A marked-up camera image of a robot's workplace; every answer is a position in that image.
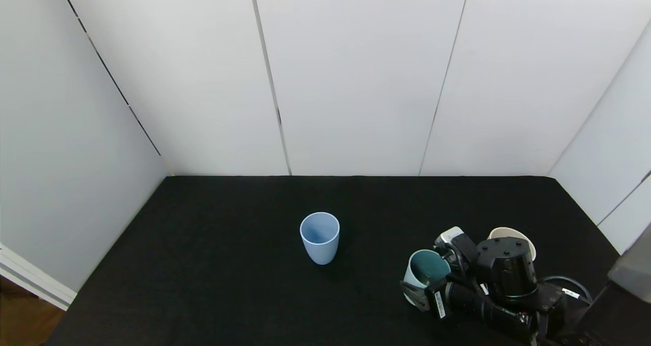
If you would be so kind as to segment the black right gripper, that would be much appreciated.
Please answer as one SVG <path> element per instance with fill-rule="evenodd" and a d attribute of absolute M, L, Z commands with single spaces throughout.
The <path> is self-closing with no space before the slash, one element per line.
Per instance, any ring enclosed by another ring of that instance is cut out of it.
<path fill-rule="evenodd" d="M 467 283 L 447 276 L 430 283 L 426 289 L 399 281 L 403 295 L 421 312 L 432 309 L 440 321 L 482 320 L 482 298 Z"/>

